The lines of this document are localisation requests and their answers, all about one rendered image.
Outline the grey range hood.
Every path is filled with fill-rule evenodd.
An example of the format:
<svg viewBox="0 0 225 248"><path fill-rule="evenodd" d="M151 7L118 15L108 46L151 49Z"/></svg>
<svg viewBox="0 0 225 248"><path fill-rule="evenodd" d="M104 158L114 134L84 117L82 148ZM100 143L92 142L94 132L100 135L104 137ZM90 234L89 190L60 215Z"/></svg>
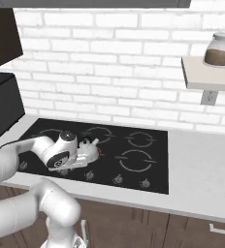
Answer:
<svg viewBox="0 0 225 248"><path fill-rule="evenodd" d="M189 8L192 0L0 0L0 8Z"/></svg>

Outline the black microwave oven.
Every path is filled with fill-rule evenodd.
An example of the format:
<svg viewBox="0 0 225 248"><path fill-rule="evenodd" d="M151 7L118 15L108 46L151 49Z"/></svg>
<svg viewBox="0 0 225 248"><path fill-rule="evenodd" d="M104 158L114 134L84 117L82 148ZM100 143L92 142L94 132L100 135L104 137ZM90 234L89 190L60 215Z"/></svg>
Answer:
<svg viewBox="0 0 225 248"><path fill-rule="evenodd" d="M0 137L25 114L16 76L0 73Z"/></svg>

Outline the brown wooden drawer front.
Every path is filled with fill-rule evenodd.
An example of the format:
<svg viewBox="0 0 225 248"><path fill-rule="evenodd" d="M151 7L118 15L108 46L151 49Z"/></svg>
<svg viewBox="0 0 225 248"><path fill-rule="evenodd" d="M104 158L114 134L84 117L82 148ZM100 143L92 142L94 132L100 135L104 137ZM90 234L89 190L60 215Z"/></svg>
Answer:
<svg viewBox="0 0 225 248"><path fill-rule="evenodd" d="M225 248L225 234L211 232L209 223L225 230L225 223L189 218L178 248Z"/></svg>

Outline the beige wall shelf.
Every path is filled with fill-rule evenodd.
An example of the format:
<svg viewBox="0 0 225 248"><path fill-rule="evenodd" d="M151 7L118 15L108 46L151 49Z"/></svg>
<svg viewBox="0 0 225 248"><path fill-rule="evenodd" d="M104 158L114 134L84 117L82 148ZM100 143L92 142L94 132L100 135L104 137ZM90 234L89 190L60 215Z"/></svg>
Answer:
<svg viewBox="0 0 225 248"><path fill-rule="evenodd" d="M225 91L225 67L205 64L203 57L184 56L181 68L188 89Z"/></svg>

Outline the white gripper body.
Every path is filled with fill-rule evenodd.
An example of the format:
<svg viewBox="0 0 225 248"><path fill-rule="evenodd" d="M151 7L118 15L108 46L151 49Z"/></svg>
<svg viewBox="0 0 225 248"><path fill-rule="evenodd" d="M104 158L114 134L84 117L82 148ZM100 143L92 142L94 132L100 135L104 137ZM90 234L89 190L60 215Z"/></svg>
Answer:
<svg viewBox="0 0 225 248"><path fill-rule="evenodd" d="M73 170L78 168L84 168L88 165L85 156L78 156L75 158L69 158L68 161L60 167L61 170Z"/></svg>

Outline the brown wooden cupboard door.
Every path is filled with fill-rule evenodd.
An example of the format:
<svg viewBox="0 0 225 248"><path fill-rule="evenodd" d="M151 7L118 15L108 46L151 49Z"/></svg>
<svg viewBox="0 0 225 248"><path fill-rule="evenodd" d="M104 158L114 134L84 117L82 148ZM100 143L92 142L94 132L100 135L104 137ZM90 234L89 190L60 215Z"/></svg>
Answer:
<svg viewBox="0 0 225 248"><path fill-rule="evenodd" d="M80 200L89 248L179 248L187 218Z"/></svg>

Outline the grey wall socket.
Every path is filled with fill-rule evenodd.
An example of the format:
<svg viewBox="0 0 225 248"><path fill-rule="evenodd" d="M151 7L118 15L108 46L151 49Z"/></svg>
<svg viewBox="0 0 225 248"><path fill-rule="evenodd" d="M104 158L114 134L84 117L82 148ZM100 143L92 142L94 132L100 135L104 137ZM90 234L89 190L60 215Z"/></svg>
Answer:
<svg viewBox="0 0 225 248"><path fill-rule="evenodd" d="M218 92L212 90L204 90L201 104L205 106L214 106L216 103Z"/></svg>

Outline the dark wall cupboard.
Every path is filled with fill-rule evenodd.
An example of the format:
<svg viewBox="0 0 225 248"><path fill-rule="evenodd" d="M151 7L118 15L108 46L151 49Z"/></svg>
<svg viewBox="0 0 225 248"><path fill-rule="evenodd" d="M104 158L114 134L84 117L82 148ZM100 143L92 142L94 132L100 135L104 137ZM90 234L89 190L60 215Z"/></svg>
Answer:
<svg viewBox="0 0 225 248"><path fill-rule="evenodd" d="M0 9L0 66L23 54L12 9Z"/></svg>

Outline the glass jar with brown contents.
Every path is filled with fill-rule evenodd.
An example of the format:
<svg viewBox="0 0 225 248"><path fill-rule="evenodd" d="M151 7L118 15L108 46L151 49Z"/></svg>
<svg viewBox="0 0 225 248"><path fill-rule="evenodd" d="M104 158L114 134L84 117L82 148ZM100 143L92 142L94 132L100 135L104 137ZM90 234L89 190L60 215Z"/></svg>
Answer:
<svg viewBox="0 0 225 248"><path fill-rule="evenodd" d="M225 67L225 32L216 32L212 35L204 62L211 66Z"/></svg>

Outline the black hob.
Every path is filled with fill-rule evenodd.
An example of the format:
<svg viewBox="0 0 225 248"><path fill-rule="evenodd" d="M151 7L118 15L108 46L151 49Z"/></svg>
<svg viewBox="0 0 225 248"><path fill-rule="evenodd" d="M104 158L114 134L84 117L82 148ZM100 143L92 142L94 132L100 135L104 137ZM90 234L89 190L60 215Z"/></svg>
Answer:
<svg viewBox="0 0 225 248"><path fill-rule="evenodd" d="M99 159L85 168L69 170L66 176L62 176L60 171L48 170L37 155L26 152L19 156L19 170L152 193L169 193L166 131L39 118L21 137L26 140L43 135L57 140L62 131L76 134L78 141L98 139ZM85 178L89 171L94 172L91 180ZM119 174L123 181L117 185L113 179ZM141 182L146 178L150 186L145 189Z"/></svg>

